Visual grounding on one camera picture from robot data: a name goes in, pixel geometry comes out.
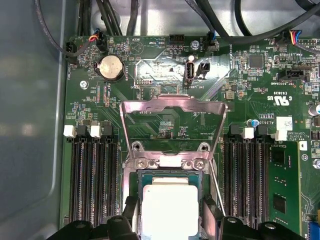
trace black cable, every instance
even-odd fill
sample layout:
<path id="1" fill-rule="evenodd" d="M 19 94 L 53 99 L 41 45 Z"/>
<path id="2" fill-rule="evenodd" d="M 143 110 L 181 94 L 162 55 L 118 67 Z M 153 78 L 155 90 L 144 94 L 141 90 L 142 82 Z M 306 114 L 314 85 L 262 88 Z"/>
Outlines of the black cable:
<path id="1" fill-rule="evenodd" d="M 314 2 L 311 2 L 309 0 L 295 0 L 295 2 L 305 11 L 309 11 L 312 9 L 316 4 Z M 316 12 L 314 15 L 317 15 L 320 17 L 320 12 Z"/>
<path id="2" fill-rule="evenodd" d="M 238 27 L 242 34 L 244 36 L 252 36 L 251 32 L 248 30 L 244 19 L 242 18 L 242 12 L 241 12 L 241 0 L 234 0 L 234 15 L 236 23 L 238 24 Z"/>
<path id="3" fill-rule="evenodd" d="M 83 34 L 90 36 L 90 0 L 84 0 L 83 4 Z"/>
<path id="4" fill-rule="evenodd" d="M 111 21 L 109 19 L 109 16 L 104 8 L 104 4 L 101 0 L 96 0 L 96 3 L 98 4 L 101 16 L 102 16 L 102 20 L 104 22 L 104 25 L 106 27 L 106 32 L 108 33 L 108 35 L 110 36 L 114 36 L 114 32 L 113 32 L 113 28 L 111 25 Z"/>
<path id="5" fill-rule="evenodd" d="M 64 50 L 62 47 L 60 47 L 56 41 L 54 40 L 54 38 L 51 36 L 50 32 L 49 32 L 49 29 L 46 25 L 46 22 L 45 22 L 45 19 L 44 19 L 44 15 L 42 13 L 42 10 L 41 10 L 41 6 L 40 6 L 40 0 L 34 0 L 34 4 L 35 4 L 35 12 L 36 12 L 36 15 L 38 17 L 38 20 L 39 20 L 39 23 L 41 25 L 41 28 L 44 32 L 44 34 L 47 36 L 49 42 L 57 49 L 59 50 L 61 53 L 63 53 L 64 55 L 68 56 L 68 57 L 77 57 L 79 56 L 80 54 L 83 54 L 84 51 L 89 47 L 90 43 L 89 41 L 85 42 L 83 44 L 82 47 L 79 48 L 78 51 L 76 51 L 75 53 L 71 53 L 71 52 L 68 52 L 67 50 Z"/>
<path id="6" fill-rule="evenodd" d="M 208 20 L 210 21 L 213 28 L 220 35 L 220 37 L 229 37 L 224 27 L 221 25 L 215 12 L 212 10 L 210 3 L 207 0 L 195 0 L 200 9 L 204 12 Z"/>
<path id="7" fill-rule="evenodd" d="M 206 10 L 204 13 L 208 17 L 211 24 L 214 22 L 213 27 L 217 31 L 217 33 L 221 36 L 223 40 L 228 42 L 229 44 L 252 44 L 257 41 L 261 41 L 263 39 L 272 38 L 275 35 L 278 35 L 282 31 L 288 31 L 297 25 L 303 23 L 307 19 L 309 19 L 312 15 L 314 15 L 316 12 L 320 10 L 320 3 L 316 4 L 311 10 L 306 11 L 302 15 L 298 16 L 297 18 L 293 19 L 292 21 L 277 27 L 273 30 L 254 35 L 254 36 L 229 36 L 228 33 L 225 31 L 224 27 L 221 25 L 219 19 L 214 14 L 214 11 L 212 10 L 208 0 L 196 0 L 196 2 L 199 4 L 199 7 L 202 5 L 202 9 Z"/>
<path id="8" fill-rule="evenodd" d="M 300 44 L 298 42 L 294 46 L 299 48 L 299 49 L 305 50 L 305 51 L 307 51 L 309 53 L 312 53 L 312 54 L 320 54 L 319 50 L 306 47 L 306 46 L 304 46 L 304 45 L 302 45 L 302 44 Z"/>
<path id="9" fill-rule="evenodd" d="M 138 18 L 138 0 L 131 0 L 130 20 L 128 27 L 126 28 L 126 35 L 133 36 L 136 29 L 137 18 Z"/>
<path id="10" fill-rule="evenodd" d="M 115 35 L 122 36 L 122 32 L 118 23 L 118 20 L 116 18 L 115 11 L 110 3 L 109 0 L 103 0 L 104 9 L 106 10 L 106 13 L 109 15 L 111 24 L 114 30 Z"/>
<path id="11" fill-rule="evenodd" d="M 209 19 L 205 15 L 205 13 L 200 9 L 200 7 L 194 2 L 194 0 L 185 0 L 185 2 L 192 8 L 204 21 L 204 23 L 208 26 L 210 32 L 214 33 L 215 29 L 211 25 Z"/>
<path id="12" fill-rule="evenodd" d="M 78 15 L 78 36 L 84 34 L 84 0 L 79 1 L 79 15 Z"/>

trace green circuit board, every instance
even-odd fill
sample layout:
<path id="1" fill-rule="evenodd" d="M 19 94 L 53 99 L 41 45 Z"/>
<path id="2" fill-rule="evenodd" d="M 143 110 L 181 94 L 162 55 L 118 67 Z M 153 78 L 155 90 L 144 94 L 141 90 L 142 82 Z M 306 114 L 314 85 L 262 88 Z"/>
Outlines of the green circuit board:
<path id="1" fill-rule="evenodd" d="M 277 45 L 274 38 L 242 46 L 229 45 L 218 38 L 210 51 L 206 49 L 205 39 L 205 36 L 186 36 L 183 44 L 172 45 L 169 44 L 169 36 L 109 37 L 108 54 L 118 56 L 125 65 L 124 77 L 115 83 L 105 82 L 95 72 L 94 63 L 106 53 L 100 52 L 92 43 L 78 57 L 77 64 L 69 64 L 67 68 L 65 125 L 77 128 L 108 124 L 114 127 L 117 156 L 115 213 L 118 214 L 123 207 L 122 163 L 128 155 L 120 119 L 122 101 L 148 101 L 160 94 L 188 94 L 200 101 L 227 103 L 223 135 L 218 140 L 214 155 L 222 195 L 226 191 L 226 184 L 223 184 L 226 142 L 223 136 L 229 132 L 230 125 L 238 125 L 242 130 L 248 120 L 258 120 L 260 125 L 268 127 L 269 134 L 276 133 L 279 128 L 286 129 L 287 141 L 269 139 L 264 145 L 268 152 L 264 156 L 268 166 L 264 179 L 268 210 L 264 220 L 281 223 L 307 238 L 308 222 L 317 221 L 320 202 L 320 170 L 313 166 L 313 161 L 320 158 L 320 145 L 319 140 L 311 139 L 311 132 L 318 128 L 315 118 L 308 113 L 309 106 L 319 102 L 320 58 L 291 45 Z M 72 42 L 79 47 L 86 40 L 86 37 L 77 37 Z M 192 41 L 200 43 L 199 49 L 191 48 Z M 299 42 L 315 47 L 318 39 L 301 38 Z M 195 70 L 206 62 L 210 63 L 210 71 L 205 78 L 195 78 L 192 84 L 185 85 L 185 62 L 190 55 L 195 57 Z M 307 66 L 307 81 L 279 81 L 277 74 L 297 66 Z M 87 89 L 80 87 L 81 81 L 87 81 Z M 196 151 L 201 142 L 212 139 L 217 128 L 210 114 L 183 112 L 175 107 L 168 107 L 160 114 L 136 112 L 130 114 L 128 122 L 132 140 L 141 141 L 146 150 L 165 153 Z M 261 155 L 261 145 L 255 146 L 257 150 L 252 150 L 252 153 Z M 72 151 L 72 144 L 66 142 L 61 226 L 70 214 Z M 283 160 L 275 157 L 279 151 Z M 253 162 L 261 159 L 261 156 L 252 156 Z M 237 194 L 237 185 L 232 183 L 229 188 Z M 239 214 L 235 210 L 236 205 L 229 210 L 231 214 Z"/>

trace capacitor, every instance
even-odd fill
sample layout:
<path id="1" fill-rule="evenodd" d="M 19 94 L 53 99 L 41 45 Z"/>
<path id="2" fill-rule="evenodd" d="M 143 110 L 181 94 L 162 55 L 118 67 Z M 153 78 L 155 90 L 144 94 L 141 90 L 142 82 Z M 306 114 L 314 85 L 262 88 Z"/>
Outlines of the capacitor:
<path id="1" fill-rule="evenodd" d="M 309 114 L 311 116 L 318 116 L 320 115 L 320 104 L 317 105 L 311 105 L 309 107 Z"/>
<path id="2" fill-rule="evenodd" d="M 119 81 L 125 75 L 125 64 L 116 55 L 103 57 L 93 67 L 96 73 L 110 83 Z"/>
<path id="3" fill-rule="evenodd" d="M 256 128 L 259 125 L 259 121 L 257 119 L 249 119 L 246 121 L 246 125 L 249 128 Z"/>

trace motherboard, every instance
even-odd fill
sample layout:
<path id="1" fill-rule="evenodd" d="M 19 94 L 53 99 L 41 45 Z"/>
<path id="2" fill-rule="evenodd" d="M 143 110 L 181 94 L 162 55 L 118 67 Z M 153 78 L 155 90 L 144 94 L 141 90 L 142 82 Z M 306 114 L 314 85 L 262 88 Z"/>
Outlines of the motherboard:
<path id="1" fill-rule="evenodd" d="M 68 44 L 79 48 L 87 39 Z M 318 42 L 299 40 L 313 48 Z M 93 42 L 67 67 L 61 227 L 79 219 L 97 226 L 123 210 L 128 146 L 121 103 L 188 95 L 227 105 L 214 153 L 226 214 L 252 228 L 274 221 L 308 239 L 320 202 L 319 70 L 319 56 L 277 38 L 255 45 L 230 45 L 209 35 Z M 208 112 L 170 106 L 125 117 L 132 141 L 166 154 L 197 151 L 219 126 Z M 148 174 L 154 173 L 137 171 L 130 182 L 146 181 Z M 201 179 L 201 192 L 209 193 L 210 176 Z M 137 186 L 129 188 L 139 194 Z"/>

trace metal retention bracket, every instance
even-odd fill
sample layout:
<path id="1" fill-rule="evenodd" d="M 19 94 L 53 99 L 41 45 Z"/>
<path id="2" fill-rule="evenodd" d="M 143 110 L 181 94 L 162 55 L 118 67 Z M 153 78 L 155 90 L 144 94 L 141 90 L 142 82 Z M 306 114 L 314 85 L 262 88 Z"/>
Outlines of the metal retention bracket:
<path id="1" fill-rule="evenodd" d="M 206 151 L 181 151 L 177 154 L 164 154 L 162 151 L 135 151 L 132 149 L 132 140 L 129 136 L 128 128 L 125 123 L 127 114 L 134 112 L 151 112 L 160 113 L 166 107 L 180 107 L 184 112 L 206 112 L 220 116 L 217 129 L 214 131 L 212 141 Z M 123 101 L 120 105 L 120 117 L 124 129 L 126 144 L 128 146 L 128 153 L 131 159 L 148 159 L 160 160 L 167 162 L 172 161 L 192 161 L 194 159 L 211 160 L 217 146 L 219 135 L 222 131 L 223 123 L 226 119 L 228 110 L 227 104 L 219 101 L 198 101 L 193 96 L 186 94 L 161 94 L 154 96 L 149 101 Z"/>

